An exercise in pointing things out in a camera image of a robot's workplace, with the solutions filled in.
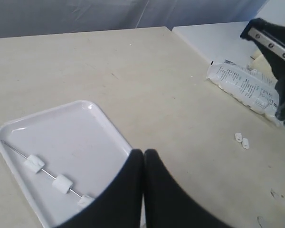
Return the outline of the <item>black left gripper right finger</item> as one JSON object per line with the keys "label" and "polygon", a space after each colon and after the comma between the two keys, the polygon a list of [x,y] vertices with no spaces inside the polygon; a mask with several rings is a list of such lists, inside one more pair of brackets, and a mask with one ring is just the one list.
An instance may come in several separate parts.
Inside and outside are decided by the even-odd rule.
{"label": "black left gripper right finger", "polygon": [[230,227],[180,187],[154,149],[144,153],[144,205],[148,228]]}

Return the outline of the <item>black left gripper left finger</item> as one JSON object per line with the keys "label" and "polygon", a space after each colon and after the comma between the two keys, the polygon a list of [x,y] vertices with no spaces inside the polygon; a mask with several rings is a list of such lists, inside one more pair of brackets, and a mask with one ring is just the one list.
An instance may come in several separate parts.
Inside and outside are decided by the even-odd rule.
{"label": "black left gripper left finger", "polygon": [[117,176],[85,209],[59,228],[138,228],[143,197],[143,152],[131,150]]}

